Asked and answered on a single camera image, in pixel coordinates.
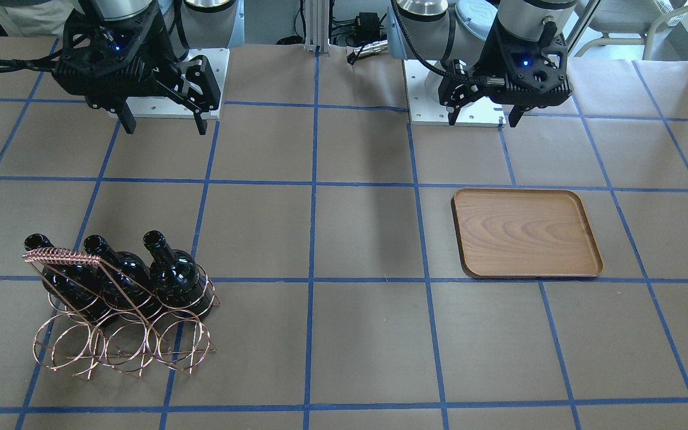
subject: wood grain surface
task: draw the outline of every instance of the wood grain surface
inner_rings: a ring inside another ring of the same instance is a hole
[[[462,258],[483,277],[592,277],[604,269],[571,191],[464,188],[453,198]]]

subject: white cloth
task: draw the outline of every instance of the white cloth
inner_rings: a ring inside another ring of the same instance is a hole
[[[0,24],[9,36],[62,36],[71,11],[73,5],[69,0],[52,0],[34,6],[0,6]]]

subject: wine bottle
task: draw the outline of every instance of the wine bottle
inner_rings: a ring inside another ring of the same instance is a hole
[[[172,250],[159,231],[149,231],[143,238],[145,248],[153,255],[150,279],[156,296],[172,308],[186,308],[205,318],[211,311],[213,292],[205,284],[193,257],[182,250]]]
[[[103,270],[97,271],[99,284],[103,287],[106,300],[111,307],[120,311],[131,311],[136,307],[148,321],[161,311],[163,305],[151,294],[153,285],[150,282],[150,272],[139,256],[127,251],[113,250],[105,238],[98,235],[89,236],[84,240],[84,250],[99,256],[118,270],[106,268],[111,272],[111,278]],[[118,290],[116,284],[121,287],[123,293]]]
[[[30,235],[23,245],[26,251],[54,248],[52,242],[43,234]],[[46,281],[41,283],[47,291],[63,302],[68,310],[77,311],[92,324],[110,313],[106,302],[99,297],[102,289],[92,266],[52,265],[52,268],[54,270],[48,267],[41,270],[41,274],[46,278]]]

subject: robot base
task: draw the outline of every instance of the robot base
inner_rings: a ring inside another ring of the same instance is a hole
[[[196,55],[208,57],[208,63],[214,69],[216,82],[222,91],[219,97],[219,106],[202,115],[203,119],[219,119],[222,111],[222,100],[225,95],[225,79],[227,77],[227,65],[230,59],[230,51],[226,48],[193,49],[189,52],[188,60]],[[193,119],[193,112],[188,108],[178,105],[166,97],[129,97],[127,100],[131,114],[136,118],[188,118]]]
[[[407,103],[410,106],[410,122],[416,125],[448,125],[447,109],[426,90],[426,76],[429,69],[418,60],[405,60],[405,87]],[[506,123],[503,107],[483,97],[461,108],[456,126],[497,127]]]

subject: wine rack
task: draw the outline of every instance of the wine rack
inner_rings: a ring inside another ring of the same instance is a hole
[[[99,256],[66,248],[38,248],[25,253],[23,259],[44,281],[47,278],[38,266],[54,272],[58,272],[55,266],[59,265],[92,266],[112,280],[129,305],[122,310],[105,300],[109,310],[98,321],[87,321],[81,313],[83,309],[66,305],[69,301],[61,297],[59,292],[47,293],[55,313],[33,337],[33,358],[42,367],[86,380],[92,378],[95,369],[103,367],[142,378],[143,370],[152,363],[161,363],[170,369],[192,374],[193,369],[209,353],[216,351],[207,327],[199,315],[186,309],[188,306],[173,308],[164,305],[159,313],[146,318],[111,275],[121,271]],[[212,281],[208,280],[203,267],[198,267],[207,285],[202,296],[194,303],[210,291],[210,307],[219,306]],[[104,300],[101,294],[96,294],[80,282],[65,275],[63,277],[95,296],[87,308],[96,300]],[[144,286],[131,281],[147,291]]]

